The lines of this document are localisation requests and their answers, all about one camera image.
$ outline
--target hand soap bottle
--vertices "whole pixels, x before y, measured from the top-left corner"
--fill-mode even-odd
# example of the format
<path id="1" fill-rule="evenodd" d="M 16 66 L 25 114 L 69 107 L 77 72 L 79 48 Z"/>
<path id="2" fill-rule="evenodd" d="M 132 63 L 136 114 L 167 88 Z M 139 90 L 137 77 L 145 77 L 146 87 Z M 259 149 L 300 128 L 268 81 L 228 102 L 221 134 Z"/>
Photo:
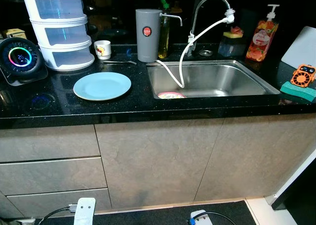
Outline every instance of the hand soap bottle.
<path id="1" fill-rule="evenodd" d="M 163 14 L 168 14 L 169 4 L 166 0 L 161 0 L 163 5 Z M 168 45 L 169 45 L 169 29 L 170 29 L 170 19 L 167 16 L 161 17 L 160 24 L 160 38 L 158 47 L 158 57 L 164 59 L 168 55 Z"/>
<path id="2" fill-rule="evenodd" d="M 275 8 L 279 5 L 269 4 L 268 6 L 272 6 L 272 11 L 268 13 L 267 20 L 259 21 L 246 55 L 246 58 L 257 62 L 265 59 L 278 27 L 278 23 L 273 19 L 276 16 Z"/>

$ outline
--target white hose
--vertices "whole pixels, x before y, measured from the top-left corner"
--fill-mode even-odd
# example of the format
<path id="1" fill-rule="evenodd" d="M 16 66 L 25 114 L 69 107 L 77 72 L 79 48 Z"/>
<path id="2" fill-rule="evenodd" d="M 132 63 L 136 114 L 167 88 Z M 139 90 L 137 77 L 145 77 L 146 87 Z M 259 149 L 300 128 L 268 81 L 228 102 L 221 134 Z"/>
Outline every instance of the white hose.
<path id="1" fill-rule="evenodd" d="M 227 22 L 227 17 L 223 18 L 222 20 L 219 20 L 217 22 L 215 22 L 214 24 L 210 25 L 209 27 L 207 27 L 204 31 L 202 31 L 201 33 L 199 33 L 197 36 L 195 36 L 195 38 L 188 43 L 188 45 L 184 48 L 184 51 L 182 52 L 182 55 L 180 57 L 180 62 L 179 62 L 179 73 L 180 73 L 180 79 L 181 79 L 181 83 L 176 79 L 176 77 L 172 74 L 172 72 L 170 71 L 170 69 L 167 67 L 167 65 L 165 65 L 163 62 L 161 62 L 160 60 L 156 60 L 157 63 L 161 64 L 170 74 L 170 76 L 173 78 L 173 80 L 176 82 L 176 84 L 179 85 L 179 87 L 184 88 L 184 80 L 183 80 L 183 74 L 182 74 L 182 61 L 184 58 L 184 55 L 186 53 L 186 51 L 189 49 L 189 47 L 195 42 L 197 41 L 198 38 L 200 38 L 202 35 L 204 35 L 207 31 L 209 31 L 210 29 L 212 29 L 214 26 L 217 26 L 218 24 L 221 24 L 222 22 Z"/>

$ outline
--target chrome faucet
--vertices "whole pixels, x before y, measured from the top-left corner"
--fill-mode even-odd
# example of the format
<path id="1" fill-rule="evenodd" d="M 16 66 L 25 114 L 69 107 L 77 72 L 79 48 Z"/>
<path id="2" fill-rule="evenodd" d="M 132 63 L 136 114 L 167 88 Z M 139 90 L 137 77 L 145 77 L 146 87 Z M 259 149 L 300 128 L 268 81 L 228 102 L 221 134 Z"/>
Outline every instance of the chrome faucet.
<path id="1" fill-rule="evenodd" d="M 178 18 L 180 20 L 180 26 L 182 26 L 182 19 L 180 16 L 175 16 L 175 15 L 169 15 L 169 14 L 163 14 L 160 13 L 160 16 L 166 16 L 166 17 L 173 17 L 173 18 Z"/>
<path id="2" fill-rule="evenodd" d="M 196 27 L 196 23 L 197 23 L 197 16 L 198 16 L 198 10 L 199 8 L 203 5 L 203 3 L 205 3 L 207 0 L 202 0 L 198 3 L 197 5 L 197 8 L 196 8 L 196 11 L 195 11 L 195 14 L 194 14 L 194 20 L 193 20 L 193 25 L 192 25 L 192 28 L 191 28 L 191 31 L 190 31 L 190 35 L 189 35 L 189 39 L 188 39 L 188 43 L 190 43 L 193 39 L 194 39 L 194 30 L 195 30 L 195 27 Z M 226 6 L 227 6 L 227 12 L 232 12 L 233 10 L 231 9 L 231 6 L 229 5 L 228 1 L 227 0 L 222 0 Z M 196 49 L 196 42 L 194 42 L 188 49 L 187 51 L 187 55 L 192 55 L 192 51 Z"/>

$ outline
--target white cup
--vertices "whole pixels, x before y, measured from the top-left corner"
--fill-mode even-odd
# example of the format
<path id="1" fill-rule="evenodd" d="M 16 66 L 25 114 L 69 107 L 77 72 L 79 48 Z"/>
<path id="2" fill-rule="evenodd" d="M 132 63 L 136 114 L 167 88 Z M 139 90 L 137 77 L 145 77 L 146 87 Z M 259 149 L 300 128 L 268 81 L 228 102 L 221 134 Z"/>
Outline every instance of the white cup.
<path id="1" fill-rule="evenodd" d="M 110 41 L 96 41 L 94 42 L 95 53 L 99 59 L 111 58 L 111 42 Z"/>

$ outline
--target black countertop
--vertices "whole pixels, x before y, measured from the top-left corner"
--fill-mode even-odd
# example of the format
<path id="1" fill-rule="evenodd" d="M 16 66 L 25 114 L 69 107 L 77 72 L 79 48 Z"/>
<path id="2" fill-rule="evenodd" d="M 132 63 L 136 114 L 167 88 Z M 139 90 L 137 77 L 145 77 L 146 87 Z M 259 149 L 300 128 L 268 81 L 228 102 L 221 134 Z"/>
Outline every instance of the black countertop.
<path id="1" fill-rule="evenodd" d="M 174 45 L 173 54 L 164 61 L 179 61 L 184 45 Z M 217 52 L 217 45 L 208 45 Z M 133 64 L 103 64 L 98 59 L 90 67 L 69 73 L 49 71 L 49 76 L 19 87 L 9 86 L 0 77 L 0 129 L 36 128 L 199 118 L 242 117 L 315 113 L 316 100 L 281 94 L 184 99 L 155 99 L 146 64 L 137 60 L 135 45 L 112 46 L 112 61 L 133 60 Z M 191 60 L 233 59 L 214 54 Z M 262 63 L 240 58 L 251 71 L 280 90 L 295 70 L 268 54 Z M 123 96 L 107 101 L 88 101 L 73 92 L 75 82 L 91 73 L 117 72 L 128 76 L 131 89 Z"/>

